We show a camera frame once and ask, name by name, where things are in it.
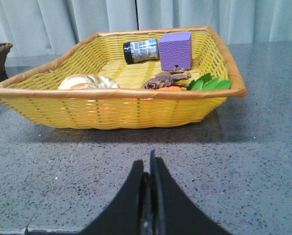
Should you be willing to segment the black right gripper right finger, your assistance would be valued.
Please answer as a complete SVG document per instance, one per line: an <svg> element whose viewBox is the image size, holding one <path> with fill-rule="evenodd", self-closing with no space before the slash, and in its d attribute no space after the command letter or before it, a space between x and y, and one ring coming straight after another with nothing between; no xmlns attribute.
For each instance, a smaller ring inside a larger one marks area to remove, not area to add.
<svg viewBox="0 0 292 235"><path fill-rule="evenodd" d="M150 153L150 175L156 235L228 235L182 191L155 151Z"/></svg>

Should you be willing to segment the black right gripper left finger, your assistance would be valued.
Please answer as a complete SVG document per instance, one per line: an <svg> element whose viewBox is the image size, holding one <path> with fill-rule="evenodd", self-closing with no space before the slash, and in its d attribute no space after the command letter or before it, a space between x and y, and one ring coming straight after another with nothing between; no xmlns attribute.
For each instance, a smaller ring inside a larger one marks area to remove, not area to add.
<svg viewBox="0 0 292 235"><path fill-rule="evenodd" d="M115 198L85 229L83 235L148 235L150 233L150 176L142 160L132 169Z"/></svg>

